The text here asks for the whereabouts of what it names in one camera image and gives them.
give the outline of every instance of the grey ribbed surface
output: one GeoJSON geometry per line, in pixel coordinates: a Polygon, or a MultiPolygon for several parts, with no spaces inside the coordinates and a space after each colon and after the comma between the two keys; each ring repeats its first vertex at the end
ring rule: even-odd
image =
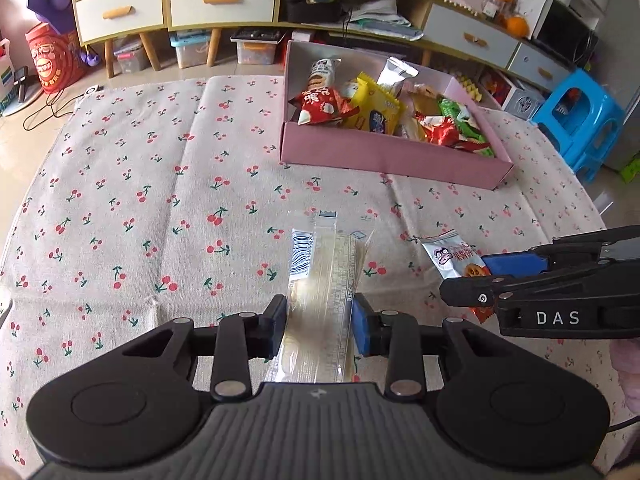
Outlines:
{"type": "Polygon", "coordinates": [[[265,384],[217,407],[198,436],[151,465],[91,473],[47,464],[34,480],[591,480],[590,466],[542,475],[473,462],[449,447],[420,407],[373,384],[265,384]],[[311,393],[326,393],[313,396],[311,393]]]}

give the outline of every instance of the green snack bag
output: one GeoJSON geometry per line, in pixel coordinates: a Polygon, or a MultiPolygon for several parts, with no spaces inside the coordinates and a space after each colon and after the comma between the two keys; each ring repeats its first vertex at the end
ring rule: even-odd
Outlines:
{"type": "MultiPolygon", "coordinates": [[[[440,106],[440,111],[445,117],[453,119],[456,128],[463,136],[478,143],[488,143],[484,135],[480,132],[478,123],[476,123],[473,115],[465,105],[461,105],[460,103],[447,99],[446,97],[440,99],[438,105],[440,106]]],[[[474,151],[474,153],[479,153],[484,156],[495,156],[494,150],[491,148],[483,148],[482,150],[474,151]]]]}

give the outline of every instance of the yellow snack bag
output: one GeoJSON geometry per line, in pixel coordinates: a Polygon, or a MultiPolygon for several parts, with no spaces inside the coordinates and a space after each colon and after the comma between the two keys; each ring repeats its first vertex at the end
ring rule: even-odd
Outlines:
{"type": "Polygon", "coordinates": [[[351,106],[359,107],[360,111],[347,118],[342,126],[393,135],[404,105],[364,72],[360,72],[357,82],[358,89],[351,98],[351,106]]]}

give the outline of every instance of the clear plastic bin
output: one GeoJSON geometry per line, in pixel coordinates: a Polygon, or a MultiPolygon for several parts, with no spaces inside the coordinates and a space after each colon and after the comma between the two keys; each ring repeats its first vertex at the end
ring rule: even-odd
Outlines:
{"type": "Polygon", "coordinates": [[[272,65],[276,56],[278,42],[262,43],[260,41],[231,41],[238,47],[238,63],[247,65],[272,65]]]}
{"type": "Polygon", "coordinates": [[[204,65],[209,51],[210,32],[201,32],[192,36],[179,37],[175,32],[171,35],[171,46],[175,48],[175,57],[180,68],[204,65]]]}
{"type": "Polygon", "coordinates": [[[151,63],[149,63],[149,58],[146,56],[145,49],[142,47],[137,48],[136,50],[116,54],[116,58],[120,63],[120,69],[123,74],[140,72],[151,65],[151,63]]]}

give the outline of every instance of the blue plastic stool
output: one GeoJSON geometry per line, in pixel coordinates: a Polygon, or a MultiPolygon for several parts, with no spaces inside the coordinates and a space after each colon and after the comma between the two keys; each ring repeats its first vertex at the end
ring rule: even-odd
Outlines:
{"type": "Polygon", "coordinates": [[[576,70],[562,81],[532,118],[549,137],[565,162],[578,173],[587,169],[590,182],[613,147],[624,112],[583,70],[576,70]],[[572,88],[581,95],[567,115],[556,111],[564,95],[572,88]]]}

